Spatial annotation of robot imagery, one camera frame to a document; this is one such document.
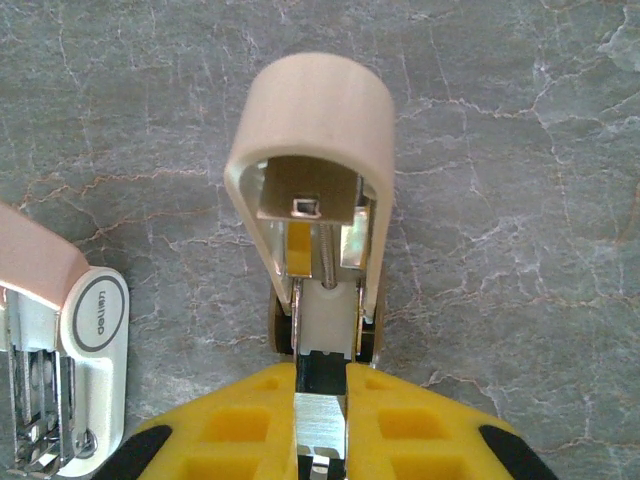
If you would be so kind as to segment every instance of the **gray marble surface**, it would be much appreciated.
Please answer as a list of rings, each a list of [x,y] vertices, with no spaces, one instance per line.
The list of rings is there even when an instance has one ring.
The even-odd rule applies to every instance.
[[[261,68],[351,57],[398,112],[381,368],[562,479],[637,479],[639,29],[615,0],[2,1],[0,198],[129,282],[129,432],[277,361],[222,169]]]

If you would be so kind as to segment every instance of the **marble countertop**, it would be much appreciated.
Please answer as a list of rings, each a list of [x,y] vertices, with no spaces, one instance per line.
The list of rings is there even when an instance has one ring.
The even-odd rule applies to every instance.
[[[563,480],[637,479],[639,29],[632,0],[3,1],[0,198],[125,275],[130,432],[277,361],[222,169],[261,68],[351,57],[397,106],[381,369]]]

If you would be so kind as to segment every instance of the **metal spring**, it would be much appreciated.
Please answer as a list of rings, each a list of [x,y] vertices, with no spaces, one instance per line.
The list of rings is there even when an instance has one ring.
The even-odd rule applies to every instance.
[[[322,260],[322,286],[327,290],[336,288],[336,269],[333,248],[333,230],[331,225],[321,223],[320,233],[320,258]]]

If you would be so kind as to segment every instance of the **stapler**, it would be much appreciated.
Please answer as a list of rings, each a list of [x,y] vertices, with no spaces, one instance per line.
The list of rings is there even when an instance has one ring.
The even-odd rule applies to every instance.
[[[368,69],[308,53],[256,77],[224,178],[288,360],[144,423],[94,480],[556,478],[504,421],[374,368],[393,177]]]
[[[0,350],[14,465],[41,479],[92,473],[124,432],[129,291],[80,250],[0,203]]]

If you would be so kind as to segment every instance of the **metal rod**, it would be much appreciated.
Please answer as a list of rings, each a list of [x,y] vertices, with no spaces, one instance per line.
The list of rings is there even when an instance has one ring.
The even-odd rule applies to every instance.
[[[327,290],[336,288],[335,249],[331,225],[318,226],[320,237],[320,258],[322,260],[322,286]]]

